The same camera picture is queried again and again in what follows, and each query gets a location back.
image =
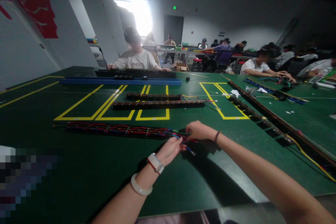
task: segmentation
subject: cardboard box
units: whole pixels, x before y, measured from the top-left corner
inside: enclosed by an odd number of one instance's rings
[[[172,67],[173,69],[176,68],[176,72],[189,72],[188,65],[184,63],[175,63]]]

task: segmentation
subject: bracelet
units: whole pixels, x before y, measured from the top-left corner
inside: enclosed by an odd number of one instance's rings
[[[145,189],[142,189],[138,184],[137,182],[135,181],[135,177],[137,176],[138,174],[135,173],[132,178],[131,178],[131,186],[133,188],[133,190],[135,192],[137,192],[138,194],[142,195],[142,196],[147,196],[149,195],[152,190],[153,190],[153,187],[150,187],[149,189],[145,190]]]
[[[219,134],[222,133],[221,131],[218,131],[217,134],[216,134],[216,137],[215,137],[215,142],[217,142],[217,138],[219,136]]]

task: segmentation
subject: electrical component strip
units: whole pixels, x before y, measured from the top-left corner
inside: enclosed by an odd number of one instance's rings
[[[177,101],[181,100],[181,94],[140,94],[140,93],[127,93],[128,100],[147,100],[147,101]]]
[[[114,77],[114,76],[133,76],[134,78],[164,78],[164,79],[176,79],[175,72],[166,71],[154,71],[148,69],[99,69],[95,71],[97,77]]]
[[[308,140],[298,130],[294,129],[280,117],[274,114],[271,110],[266,108],[256,99],[254,99],[250,94],[245,92],[236,83],[229,80],[228,84],[232,88],[238,90],[245,100],[247,100],[252,106],[254,106],[260,113],[266,116],[267,119],[271,123],[273,123],[281,132],[292,137],[301,146],[301,148],[315,160],[315,162],[321,165],[333,177],[336,177],[336,161],[332,157],[330,157],[324,151],[320,150],[317,146],[314,145],[312,140]]]
[[[269,135],[276,138],[276,141],[283,146],[289,146],[293,144],[293,141],[286,136],[286,134],[282,133],[278,128],[276,128],[269,121],[264,119],[261,115],[256,113],[253,109],[249,108],[245,103],[238,100],[235,96],[230,96],[229,100],[236,105],[240,110],[243,111],[250,119],[257,123],[257,125],[264,129]]]
[[[304,100],[304,99],[301,99],[301,98],[299,98],[299,97],[295,97],[295,96],[289,95],[289,94],[287,94],[287,93],[284,93],[284,92],[282,92],[282,91],[280,91],[280,90],[275,90],[275,89],[272,89],[272,88],[270,88],[270,87],[266,87],[266,86],[264,86],[264,85],[261,85],[260,83],[254,81],[254,80],[251,80],[250,78],[246,78],[245,81],[248,82],[248,83],[250,83],[250,84],[252,84],[253,86],[258,87],[258,88],[261,88],[261,87],[262,87],[262,88],[265,89],[267,92],[270,92],[270,93],[272,93],[272,94],[275,94],[276,92],[280,92],[280,93],[282,93],[284,96],[287,96],[287,99],[288,99],[288,100],[293,101],[293,102],[296,102],[296,103],[305,104],[306,102],[309,102],[309,101]]]
[[[114,102],[113,110],[147,110],[147,109],[177,109],[204,107],[204,100],[193,101],[144,101],[144,102]]]
[[[67,132],[108,135],[116,137],[146,138],[165,140],[173,136],[168,128],[132,126],[123,124],[104,124],[74,121],[66,125]]]

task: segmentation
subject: paper scrap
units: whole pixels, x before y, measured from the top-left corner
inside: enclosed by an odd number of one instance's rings
[[[240,96],[238,90],[231,90],[231,94],[235,95],[236,97]]]
[[[258,92],[267,93],[267,91],[265,89],[261,88],[261,87],[258,89]]]

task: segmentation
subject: red stool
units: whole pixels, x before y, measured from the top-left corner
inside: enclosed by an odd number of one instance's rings
[[[236,65],[236,67],[234,68],[234,73],[239,74],[240,69],[242,68],[242,65],[244,65],[244,64],[245,64],[245,61],[239,61],[238,64]]]
[[[199,72],[200,71],[200,67],[201,67],[201,63],[202,63],[201,59],[195,58],[194,61],[193,61],[193,63],[192,63],[191,71],[193,72],[194,71],[194,67],[197,65],[197,72]]]

